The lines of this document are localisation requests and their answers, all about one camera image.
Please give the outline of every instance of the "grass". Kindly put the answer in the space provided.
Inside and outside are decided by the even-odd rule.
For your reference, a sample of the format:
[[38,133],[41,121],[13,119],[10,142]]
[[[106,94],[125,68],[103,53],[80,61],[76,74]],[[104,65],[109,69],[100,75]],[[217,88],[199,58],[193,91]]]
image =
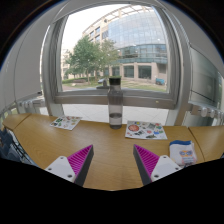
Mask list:
[[[90,85],[76,85],[72,86],[72,83],[63,84],[63,86],[69,86],[75,89],[87,89],[87,88],[96,88],[96,86],[101,86],[102,84],[98,84],[97,81],[90,82]],[[159,92],[166,92],[166,86],[154,85],[152,83],[140,83],[134,81],[121,81],[121,87],[129,88],[129,89],[140,89],[140,90],[151,90],[151,91],[159,91]]]

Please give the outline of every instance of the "window frame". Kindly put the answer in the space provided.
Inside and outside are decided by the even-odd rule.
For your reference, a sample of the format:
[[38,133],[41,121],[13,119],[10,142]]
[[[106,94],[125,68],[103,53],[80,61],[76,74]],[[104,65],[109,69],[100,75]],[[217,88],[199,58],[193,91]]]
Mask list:
[[100,33],[100,26],[95,29],[95,35]]
[[90,35],[90,38],[93,38],[95,36],[95,31],[93,30],[89,35]]
[[[169,81],[167,82],[167,88],[169,92],[156,92],[150,90],[138,90],[138,89],[126,89],[122,88],[123,97],[124,97],[124,106],[140,106],[140,107],[152,107],[152,108],[161,108],[161,109],[174,109],[177,103],[177,96],[179,91],[179,73],[180,73],[180,55],[179,55],[179,45],[177,39],[179,38],[177,35],[176,28],[172,23],[169,16],[165,13],[164,9],[158,6],[152,6],[155,12],[159,14],[159,19],[163,20],[163,26],[168,27],[167,35],[169,38],[169,44],[166,43],[167,46],[167,54],[170,52],[170,48],[172,48],[172,55],[167,58],[168,59],[168,74],[170,75]],[[63,36],[64,26],[58,26],[57,32],[54,35]],[[59,54],[59,51],[56,49],[60,49],[61,41],[58,41],[58,38],[52,38],[54,41],[53,44],[56,45],[54,54]],[[57,76],[61,75],[60,72],[55,72]],[[53,81],[54,90],[51,88],[51,95],[53,97],[55,104],[68,104],[68,103],[81,103],[81,104],[101,104],[107,105],[107,89],[83,89],[83,90],[74,90],[74,91],[58,91],[58,82],[59,77],[53,75],[52,72],[49,72],[51,80]]]

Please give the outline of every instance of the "paper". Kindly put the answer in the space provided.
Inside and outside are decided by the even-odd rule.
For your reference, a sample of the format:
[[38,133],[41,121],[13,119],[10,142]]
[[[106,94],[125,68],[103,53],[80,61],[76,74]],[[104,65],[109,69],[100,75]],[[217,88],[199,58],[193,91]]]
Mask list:
[[167,139],[160,123],[127,121],[125,137],[138,139]]
[[55,121],[53,121],[50,126],[56,128],[62,128],[67,130],[72,130],[82,119],[82,117],[75,116],[61,116],[58,117]]

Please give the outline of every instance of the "glass building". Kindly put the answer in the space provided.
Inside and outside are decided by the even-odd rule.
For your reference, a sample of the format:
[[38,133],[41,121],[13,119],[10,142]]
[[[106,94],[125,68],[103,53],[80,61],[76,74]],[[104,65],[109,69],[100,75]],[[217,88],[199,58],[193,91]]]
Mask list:
[[103,75],[120,75],[123,79],[156,83],[167,82],[166,31],[151,7],[132,5],[115,10],[97,20],[84,32],[91,41],[114,41],[119,59]]

